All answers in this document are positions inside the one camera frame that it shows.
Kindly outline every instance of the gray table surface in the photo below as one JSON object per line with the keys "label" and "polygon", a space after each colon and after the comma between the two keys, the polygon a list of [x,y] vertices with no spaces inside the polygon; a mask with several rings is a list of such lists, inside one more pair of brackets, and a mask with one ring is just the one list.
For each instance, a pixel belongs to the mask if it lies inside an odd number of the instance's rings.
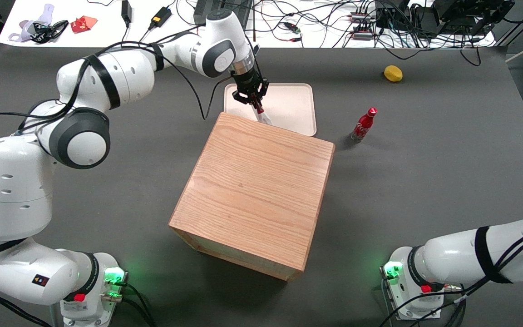
{"label": "gray table surface", "polygon": [[[0,110],[27,112],[57,97],[58,68],[91,52],[0,45]],[[384,50],[261,50],[270,81],[313,87],[316,137],[337,145],[297,281],[193,251],[167,227],[223,101],[220,87],[204,122],[173,69],[156,74],[146,99],[109,112],[112,149],[102,165],[58,167],[54,219],[35,239],[113,254],[162,327],[378,326],[386,316],[378,267],[395,248],[523,219],[523,102],[504,50],[480,52],[476,68],[458,50],[405,62]],[[474,50],[465,53],[473,60]],[[401,67],[401,83],[382,77],[388,64]],[[208,100],[214,81],[187,75]],[[379,109],[374,127],[353,147],[347,135],[370,106]],[[0,116],[0,137],[18,124]],[[49,317],[47,307],[23,307]],[[144,324],[121,305],[112,325]],[[0,306],[0,326],[31,325]],[[463,326],[523,326],[523,283],[485,286],[469,299]]]}

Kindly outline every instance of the coca-cola bottle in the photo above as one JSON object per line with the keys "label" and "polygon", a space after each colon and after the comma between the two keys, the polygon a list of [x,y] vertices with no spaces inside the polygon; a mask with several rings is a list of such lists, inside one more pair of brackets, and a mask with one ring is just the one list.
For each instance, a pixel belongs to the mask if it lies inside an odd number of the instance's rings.
{"label": "coca-cola bottle", "polygon": [[359,119],[356,124],[355,130],[350,134],[350,138],[355,142],[359,143],[365,138],[365,135],[372,126],[374,115],[376,114],[376,108],[370,108],[369,111]]}

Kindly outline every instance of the lemon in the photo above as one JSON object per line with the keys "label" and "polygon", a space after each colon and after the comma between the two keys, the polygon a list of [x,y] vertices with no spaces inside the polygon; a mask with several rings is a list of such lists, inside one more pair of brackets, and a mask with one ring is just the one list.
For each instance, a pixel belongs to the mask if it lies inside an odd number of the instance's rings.
{"label": "lemon", "polygon": [[385,77],[389,81],[398,82],[403,79],[403,72],[397,66],[391,64],[385,68]]}

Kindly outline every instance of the wooden crate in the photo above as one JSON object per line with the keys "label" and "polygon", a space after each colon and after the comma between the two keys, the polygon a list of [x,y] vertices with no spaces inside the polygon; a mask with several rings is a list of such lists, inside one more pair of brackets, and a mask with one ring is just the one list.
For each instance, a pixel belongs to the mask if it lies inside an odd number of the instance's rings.
{"label": "wooden crate", "polygon": [[292,281],[333,154],[333,143],[221,113],[168,225],[195,250]]}

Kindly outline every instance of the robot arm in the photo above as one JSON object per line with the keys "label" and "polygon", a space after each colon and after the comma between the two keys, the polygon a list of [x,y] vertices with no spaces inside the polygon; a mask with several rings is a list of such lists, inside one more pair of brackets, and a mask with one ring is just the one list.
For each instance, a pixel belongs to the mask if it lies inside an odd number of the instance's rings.
{"label": "robot arm", "polygon": [[[523,220],[432,238],[419,247],[400,247],[382,267],[399,319],[419,319],[443,304],[447,284],[470,286],[481,279],[523,282],[523,250],[497,269],[506,251],[523,238]],[[437,294],[413,300],[421,294]],[[439,312],[431,318],[439,318]]]}
{"label": "robot arm", "polygon": [[[111,255],[52,250],[31,238],[52,218],[56,164],[77,169],[101,164],[110,151],[108,110],[147,96],[154,72],[173,64],[207,77],[229,70],[259,108],[265,95],[249,41],[229,10],[211,13],[202,37],[179,34],[152,50],[161,55],[115,50],[63,66],[56,79],[60,98],[40,102],[30,112],[37,117],[0,139],[0,292],[35,304],[61,302],[71,326],[107,326],[110,301],[120,292],[107,281],[123,281],[125,275]],[[60,112],[65,114],[49,118]]]}

